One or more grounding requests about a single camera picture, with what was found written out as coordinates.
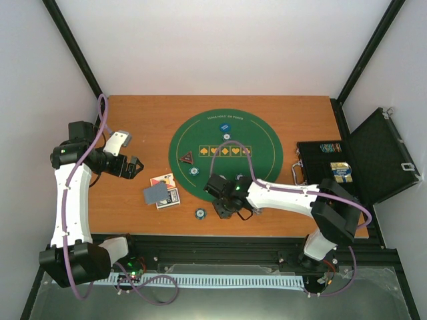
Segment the green blue chip stack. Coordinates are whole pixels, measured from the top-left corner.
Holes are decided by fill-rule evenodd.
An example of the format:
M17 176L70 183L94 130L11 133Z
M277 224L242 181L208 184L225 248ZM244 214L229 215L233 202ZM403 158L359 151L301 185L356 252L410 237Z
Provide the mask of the green blue chip stack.
M205 209L198 208L195 210L195 218L196 219L199 219L199 220L205 219L206 215L207 215L207 213L206 213Z

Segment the blue small blind button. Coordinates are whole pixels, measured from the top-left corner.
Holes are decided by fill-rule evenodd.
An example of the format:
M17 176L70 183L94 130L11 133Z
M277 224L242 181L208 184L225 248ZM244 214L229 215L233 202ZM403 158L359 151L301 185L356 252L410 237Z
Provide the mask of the blue small blind button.
M231 125L229 123L222 123L219 126L219 129L220 129L221 132L227 133L227 132L229 132L231 130Z

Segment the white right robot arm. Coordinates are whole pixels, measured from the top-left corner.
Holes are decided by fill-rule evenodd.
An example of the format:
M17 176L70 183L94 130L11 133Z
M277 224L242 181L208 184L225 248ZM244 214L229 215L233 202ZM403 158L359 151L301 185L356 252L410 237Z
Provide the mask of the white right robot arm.
M239 215L242 209L251 213L279 209L313 219L316 229L306 237L292 262L313 271L334 248L353 245L363 210L354 196L331 179L317 185L292 186L245 176L231 181L212 174L204 191L214 198L214 209L222 219Z

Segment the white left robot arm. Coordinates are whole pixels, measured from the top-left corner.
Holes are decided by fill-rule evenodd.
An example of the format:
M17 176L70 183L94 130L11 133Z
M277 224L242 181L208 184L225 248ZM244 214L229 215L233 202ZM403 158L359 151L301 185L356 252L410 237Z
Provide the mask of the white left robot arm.
M39 254L41 268L62 288L108 278L118 262L134 267L139 252L128 234L93 242L89 230L89 186L92 175L106 173L133 179L143 170L137 157L121 154L131 135L116 131L97 146L104 134L95 125L77 121L68 125L69 138L50 155L57 184L57 214L49 246Z

